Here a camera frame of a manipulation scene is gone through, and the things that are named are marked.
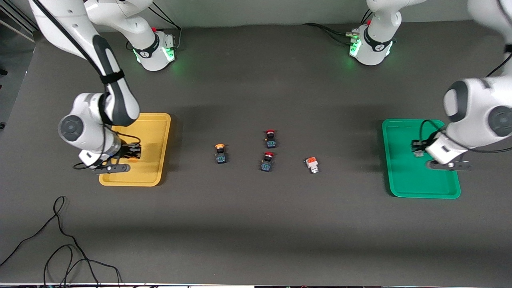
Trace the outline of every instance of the green tray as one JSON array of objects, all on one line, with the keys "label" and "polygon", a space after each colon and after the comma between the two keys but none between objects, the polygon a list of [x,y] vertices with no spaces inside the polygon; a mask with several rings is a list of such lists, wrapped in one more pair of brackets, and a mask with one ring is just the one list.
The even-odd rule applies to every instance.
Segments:
[{"label": "green tray", "polygon": [[[422,119],[387,119],[382,123],[389,187],[398,197],[456,199],[460,196],[457,172],[432,170],[426,162],[432,157],[425,153],[415,157],[411,152],[411,140],[418,139]],[[434,122],[443,126],[439,120]],[[423,126],[423,138],[435,128]]]}]

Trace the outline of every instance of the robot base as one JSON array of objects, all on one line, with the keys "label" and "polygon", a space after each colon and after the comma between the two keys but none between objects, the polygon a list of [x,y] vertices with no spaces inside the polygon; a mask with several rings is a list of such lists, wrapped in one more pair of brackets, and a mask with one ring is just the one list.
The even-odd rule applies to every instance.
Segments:
[{"label": "robot base", "polygon": [[175,59],[173,36],[161,31],[157,31],[155,34],[159,37],[159,47],[153,52],[151,57],[144,58],[134,51],[137,61],[148,71],[162,70]]},{"label": "robot base", "polygon": [[[364,24],[359,26],[358,28],[352,29],[353,33],[359,33],[362,35],[368,25]],[[373,48],[365,41],[364,37],[359,37],[352,46],[350,46],[349,55],[356,58],[357,61],[361,62],[364,65],[373,66],[381,63],[386,56],[389,55],[389,51],[393,42],[391,42],[386,48],[382,51],[375,52]]]},{"label": "robot base", "polygon": [[[165,150],[170,130],[170,116],[166,113],[140,113],[139,118],[128,127],[113,126],[112,130],[135,135],[141,139],[142,152],[137,162],[120,159],[120,164],[129,164],[130,170],[123,173],[100,174],[99,182],[104,186],[152,187],[160,182]],[[130,142],[133,139],[120,135]]]}]

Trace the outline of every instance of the green light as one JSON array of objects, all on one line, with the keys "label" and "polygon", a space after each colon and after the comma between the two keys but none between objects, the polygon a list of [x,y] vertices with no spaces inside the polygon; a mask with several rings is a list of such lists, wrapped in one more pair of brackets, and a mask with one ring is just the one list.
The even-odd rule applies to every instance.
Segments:
[{"label": "green light", "polygon": [[386,56],[389,55],[389,51],[391,51],[391,46],[393,45],[393,41],[391,41],[391,43],[389,43],[389,48],[388,48],[388,51],[386,52]]},{"label": "green light", "polygon": [[357,53],[358,53],[358,51],[359,51],[359,47],[361,47],[361,40],[360,40],[360,39],[358,39],[358,40],[357,40],[357,42],[356,42],[356,43],[353,43],[352,45],[353,45],[353,46],[355,46],[355,47],[352,47],[352,48],[350,49],[350,55],[352,55],[352,56],[356,56],[356,55],[357,55]]},{"label": "green light", "polygon": [[172,50],[172,48],[162,47],[162,50],[163,50],[163,52],[165,54],[165,57],[167,58],[167,60],[169,62],[174,60],[174,51]]},{"label": "green light", "polygon": [[133,53],[135,54],[135,57],[137,57],[137,62],[140,63],[139,55],[137,55],[137,52],[135,52],[135,49],[133,50]]}]

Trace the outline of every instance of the gray table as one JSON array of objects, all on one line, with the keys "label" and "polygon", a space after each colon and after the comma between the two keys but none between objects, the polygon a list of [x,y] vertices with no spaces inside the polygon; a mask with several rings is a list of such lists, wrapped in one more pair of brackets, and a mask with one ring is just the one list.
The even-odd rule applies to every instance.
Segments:
[{"label": "gray table", "polygon": [[[103,187],[71,169],[78,150],[57,124],[77,94],[102,86],[84,60],[39,40],[0,142],[0,258],[66,195],[65,229],[125,282],[512,285],[512,154],[468,156],[475,170],[460,173],[457,200],[401,199],[386,191],[378,132],[386,118],[446,120],[446,88],[501,62],[499,36],[471,22],[404,24],[389,58],[365,67],[314,27],[187,29],[160,72],[144,71],[122,35],[105,37],[141,111],[173,117],[165,179]],[[266,129],[280,142],[271,173],[258,171]],[[218,142],[229,145],[221,166]],[[66,242],[52,224],[1,282],[42,281]],[[67,261],[50,265],[54,278]],[[84,267],[74,280],[92,281]]]}]

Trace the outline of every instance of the velcro strap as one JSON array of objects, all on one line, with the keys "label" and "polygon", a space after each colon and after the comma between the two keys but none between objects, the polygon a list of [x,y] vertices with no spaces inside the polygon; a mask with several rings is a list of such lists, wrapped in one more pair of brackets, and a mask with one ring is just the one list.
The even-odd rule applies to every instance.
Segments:
[{"label": "velcro strap", "polygon": [[108,75],[101,75],[99,78],[103,84],[111,84],[124,77],[124,72],[121,69],[119,72],[114,72]]}]

